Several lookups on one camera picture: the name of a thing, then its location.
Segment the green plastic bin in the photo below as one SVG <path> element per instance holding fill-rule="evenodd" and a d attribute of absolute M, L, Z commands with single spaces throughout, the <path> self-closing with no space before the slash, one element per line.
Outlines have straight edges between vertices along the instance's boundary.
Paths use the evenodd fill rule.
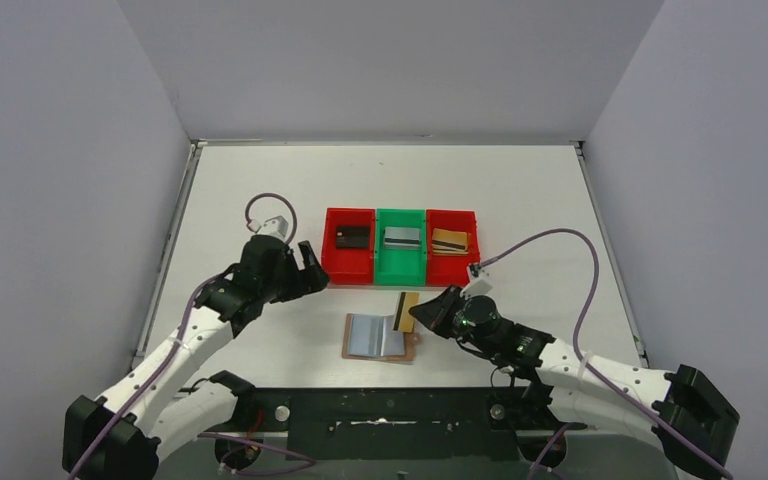
<path fill-rule="evenodd" d="M 388 227 L 414 228 L 420 244 L 415 249 L 390 248 L 384 245 Z M 384 286 L 422 287 L 426 283 L 427 240 L 426 213 L 416 209 L 376 210 L 374 237 L 374 283 Z"/>

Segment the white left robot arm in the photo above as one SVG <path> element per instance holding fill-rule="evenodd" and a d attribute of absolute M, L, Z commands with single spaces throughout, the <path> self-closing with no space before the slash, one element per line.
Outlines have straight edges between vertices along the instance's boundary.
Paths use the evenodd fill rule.
<path fill-rule="evenodd" d="M 64 422 L 62 466 L 71 479 L 151 479 L 172 452 L 228 421 L 250 383 L 222 372 L 176 400 L 214 354 L 268 304 L 318 293 L 330 278 L 311 244 L 292 249 L 255 234 L 238 262 L 203 281 L 178 326 L 141 363 L 96 398 L 79 396 Z"/>

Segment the red bin with black card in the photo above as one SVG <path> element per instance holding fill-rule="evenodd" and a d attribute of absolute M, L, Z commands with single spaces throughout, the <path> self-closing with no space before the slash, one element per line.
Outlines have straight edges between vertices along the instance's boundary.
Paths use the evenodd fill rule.
<path fill-rule="evenodd" d="M 368 225 L 370 245 L 362 249 L 337 249 L 335 233 L 338 225 Z M 322 265 L 336 285 L 370 285 L 373 283 L 374 237 L 376 211 L 363 208 L 328 208 L 322 241 Z"/>

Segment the gold card with stripe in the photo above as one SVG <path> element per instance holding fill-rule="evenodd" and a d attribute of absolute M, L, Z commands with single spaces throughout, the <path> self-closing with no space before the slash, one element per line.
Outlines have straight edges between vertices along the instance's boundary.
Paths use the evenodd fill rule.
<path fill-rule="evenodd" d="M 396 312 L 393 316 L 393 330 L 411 334 L 415 329 L 415 317 L 410 309 L 419 303 L 418 292 L 403 291 L 399 294 Z"/>

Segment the tan leather card holder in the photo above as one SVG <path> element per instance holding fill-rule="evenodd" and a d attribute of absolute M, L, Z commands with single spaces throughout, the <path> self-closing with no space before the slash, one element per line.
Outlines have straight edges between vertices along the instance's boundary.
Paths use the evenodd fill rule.
<path fill-rule="evenodd" d="M 411 363 L 420 337 L 395 329 L 394 315 L 350 313 L 346 317 L 341 357 L 350 360 Z"/>

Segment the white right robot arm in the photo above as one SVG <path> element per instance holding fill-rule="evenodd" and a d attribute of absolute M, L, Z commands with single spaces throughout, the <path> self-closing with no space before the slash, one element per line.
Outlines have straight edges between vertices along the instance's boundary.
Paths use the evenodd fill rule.
<path fill-rule="evenodd" d="M 457 286 L 409 312 L 434 334 L 467 343 L 476 356 L 536 385 L 531 402 L 553 421 L 634 438 L 699 479 L 731 478 L 726 461 L 740 415 L 701 370 L 647 369 L 586 354 Z"/>

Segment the red bin with gold cards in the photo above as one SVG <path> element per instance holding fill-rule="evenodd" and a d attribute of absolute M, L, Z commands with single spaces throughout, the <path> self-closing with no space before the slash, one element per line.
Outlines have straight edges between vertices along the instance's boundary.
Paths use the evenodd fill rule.
<path fill-rule="evenodd" d="M 470 234 L 469 252 L 461 256 L 435 255 L 431 236 L 435 228 L 464 231 Z M 481 260 L 477 234 L 477 218 L 473 211 L 428 209 L 426 211 L 428 286 L 465 286 L 468 283 L 467 267 Z"/>

